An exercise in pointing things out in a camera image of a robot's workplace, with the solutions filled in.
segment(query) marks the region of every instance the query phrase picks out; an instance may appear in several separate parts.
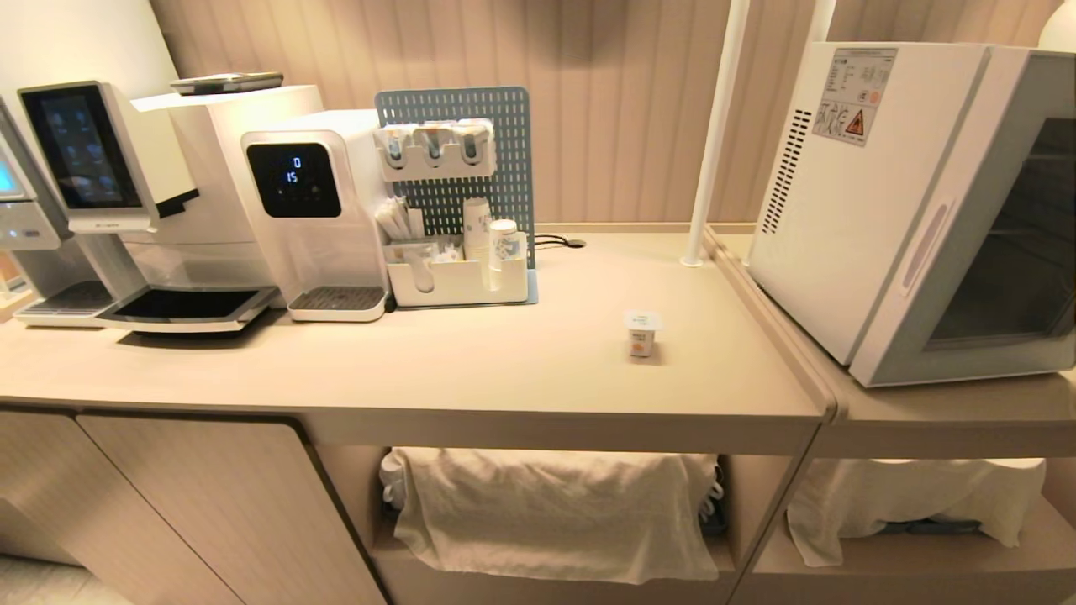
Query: digital display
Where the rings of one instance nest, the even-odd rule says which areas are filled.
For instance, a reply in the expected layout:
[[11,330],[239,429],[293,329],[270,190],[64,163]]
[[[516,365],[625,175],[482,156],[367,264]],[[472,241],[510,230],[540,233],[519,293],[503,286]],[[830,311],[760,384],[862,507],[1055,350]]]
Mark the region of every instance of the digital display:
[[329,152],[318,143],[256,144],[246,149],[258,196],[275,219],[332,219],[340,197]]
[[138,208],[101,92],[81,84],[20,93],[68,208]]

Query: warning label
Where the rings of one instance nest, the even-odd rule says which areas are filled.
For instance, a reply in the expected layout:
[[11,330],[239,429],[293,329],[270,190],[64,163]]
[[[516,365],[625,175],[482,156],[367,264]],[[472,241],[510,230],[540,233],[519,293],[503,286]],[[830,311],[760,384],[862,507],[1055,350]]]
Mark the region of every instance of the warning label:
[[834,53],[811,131],[865,146],[895,60],[896,48],[840,48]]
[[863,110],[860,110],[860,112],[855,114],[855,117],[848,123],[848,128],[845,128],[845,132],[848,132],[849,135],[859,135],[860,137],[863,136]]

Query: open shelf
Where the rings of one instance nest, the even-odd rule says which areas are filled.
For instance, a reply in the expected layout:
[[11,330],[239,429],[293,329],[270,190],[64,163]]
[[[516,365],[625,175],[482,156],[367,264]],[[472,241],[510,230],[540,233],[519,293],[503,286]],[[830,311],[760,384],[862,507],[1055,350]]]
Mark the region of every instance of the open shelf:
[[[383,519],[380,526],[378,527],[378,535],[374,538],[373,547],[369,549],[370,557],[374,561],[382,560],[408,560],[413,559],[417,561],[411,550],[406,544],[396,539],[393,533],[396,530],[396,523],[391,519]],[[713,563],[718,566],[718,572],[720,574],[732,574],[735,571],[735,565],[733,564],[732,551],[728,549],[728,543],[723,536],[719,537],[706,537],[703,538],[706,541],[706,548],[710,551],[710,558],[713,559]]]
[[1032,505],[1020,546],[1006,548],[991,537],[877,535],[843,539],[844,565],[808,567],[783,518],[759,559],[755,574],[811,576],[937,576],[1076,569],[1076,530],[1046,501]]

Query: pegboard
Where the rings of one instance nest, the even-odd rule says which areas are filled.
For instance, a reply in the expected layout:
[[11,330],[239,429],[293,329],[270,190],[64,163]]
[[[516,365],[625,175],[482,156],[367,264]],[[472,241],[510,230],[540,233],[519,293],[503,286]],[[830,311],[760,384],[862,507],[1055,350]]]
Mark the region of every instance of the pegboard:
[[463,233],[463,201],[490,200],[494,219],[512,219],[529,235],[527,268],[535,268],[534,179],[530,172],[530,96],[522,86],[383,90],[374,97],[382,126],[428,119],[485,117],[493,122],[497,171],[493,177],[393,183],[398,196],[421,208],[426,233]]

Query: ventilation grille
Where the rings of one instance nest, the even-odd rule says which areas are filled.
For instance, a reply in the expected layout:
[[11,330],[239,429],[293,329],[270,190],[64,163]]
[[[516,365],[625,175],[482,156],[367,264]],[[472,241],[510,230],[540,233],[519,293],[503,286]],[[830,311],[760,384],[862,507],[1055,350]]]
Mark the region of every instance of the ventilation grille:
[[762,217],[762,233],[764,234],[776,234],[777,225],[781,222],[784,205],[789,201],[792,177],[796,173],[799,153],[804,149],[804,139],[807,138],[810,116],[809,111],[799,109],[792,114],[792,125],[789,126],[789,136],[784,139],[784,149],[781,150],[779,157],[781,164],[777,168],[777,178],[769,189],[769,201],[766,203],[765,214]]

